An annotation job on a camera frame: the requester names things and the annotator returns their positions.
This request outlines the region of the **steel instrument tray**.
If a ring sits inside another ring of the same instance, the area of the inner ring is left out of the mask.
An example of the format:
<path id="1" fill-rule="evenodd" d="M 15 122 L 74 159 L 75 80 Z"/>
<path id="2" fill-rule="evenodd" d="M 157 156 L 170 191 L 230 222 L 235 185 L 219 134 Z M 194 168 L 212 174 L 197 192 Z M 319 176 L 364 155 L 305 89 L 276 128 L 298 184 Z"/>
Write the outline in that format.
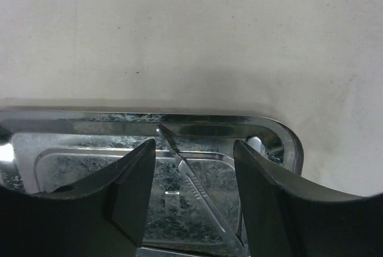
<path id="1" fill-rule="evenodd" d="M 59 112 L 1 112 L 1 184 L 26 193 L 52 192 L 117 161 L 154 139 L 156 166 L 138 256 L 236 256 L 178 170 L 156 132 L 173 132 L 180 154 L 250 255 L 235 176 L 233 145 L 261 138 L 268 159 L 300 174 L 303 146 L 282 123 L 265 117 Z"/>

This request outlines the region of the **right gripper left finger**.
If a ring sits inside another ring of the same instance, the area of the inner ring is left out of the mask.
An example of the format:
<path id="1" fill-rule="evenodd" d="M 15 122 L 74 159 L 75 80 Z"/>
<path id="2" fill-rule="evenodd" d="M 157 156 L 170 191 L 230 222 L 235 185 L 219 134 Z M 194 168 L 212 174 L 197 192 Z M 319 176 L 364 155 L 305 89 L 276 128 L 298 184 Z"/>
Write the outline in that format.
<path id="1" fill-rule="evenodd" d="M 142 246 L 156 162 L 149 139 L 53 192 L 1 188 L 2 256 L 135 256 Z"/>

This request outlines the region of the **beige cloth wrap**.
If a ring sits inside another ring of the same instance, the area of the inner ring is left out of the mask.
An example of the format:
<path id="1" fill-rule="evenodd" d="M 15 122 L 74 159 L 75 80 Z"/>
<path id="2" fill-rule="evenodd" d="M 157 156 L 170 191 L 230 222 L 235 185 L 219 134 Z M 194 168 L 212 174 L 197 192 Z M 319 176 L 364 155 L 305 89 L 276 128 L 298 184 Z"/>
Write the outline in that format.
<path id="1" fill-rule="evenodd" d="M 382 191 L 382 0 L 1 0 L 1 107 L 262 115 Z"/>

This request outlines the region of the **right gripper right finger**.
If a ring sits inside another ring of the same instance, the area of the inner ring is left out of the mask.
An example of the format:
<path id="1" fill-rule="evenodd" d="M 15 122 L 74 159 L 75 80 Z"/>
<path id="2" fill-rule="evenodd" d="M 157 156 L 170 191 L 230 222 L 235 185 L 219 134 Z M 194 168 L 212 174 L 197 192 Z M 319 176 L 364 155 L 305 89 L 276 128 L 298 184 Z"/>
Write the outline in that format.
<path id="1" fill-rule="evenodd" d="M 252 256 L 381 256 L 382 195 L 311 182 L 244 142 L 233 147 Z"/>

